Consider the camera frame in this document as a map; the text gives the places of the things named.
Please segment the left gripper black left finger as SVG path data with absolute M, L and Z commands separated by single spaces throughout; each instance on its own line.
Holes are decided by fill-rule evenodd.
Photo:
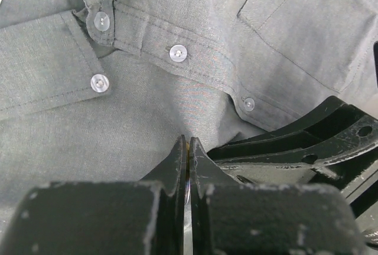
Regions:
M 31 189 L 2 254 L 182 254 L 187 143 L 134 182 L 49 182 Z

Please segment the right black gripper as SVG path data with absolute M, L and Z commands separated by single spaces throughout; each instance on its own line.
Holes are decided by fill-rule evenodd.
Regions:
M 337 182 L 345 176 L 342 194 L 366 244 L 377 249 L 377 155 L 363 156 L 376 148 L 377 119 L 330 96 L 282 128 L 229 142 L 208 156 L 228 174 L 257 183 Z

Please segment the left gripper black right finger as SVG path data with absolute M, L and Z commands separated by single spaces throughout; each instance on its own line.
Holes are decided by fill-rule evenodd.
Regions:
M 194 254 L 364 254 L 351 208 L 326 184 L 241 184 L 192 138 Z

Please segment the silver yellow round brooch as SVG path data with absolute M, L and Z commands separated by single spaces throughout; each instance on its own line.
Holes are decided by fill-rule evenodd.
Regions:
M 187 160 L 185 169 L 185 205 L 191 205 L 191 185 L 190 185 L 190 144 L 186 143 Z

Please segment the grey button-up shirt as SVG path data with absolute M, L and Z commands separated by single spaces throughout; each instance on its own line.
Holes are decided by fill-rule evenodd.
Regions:
M 377 0 L 1 0 L 1 227 L 49 181 L 134 181 L 377 93 Z

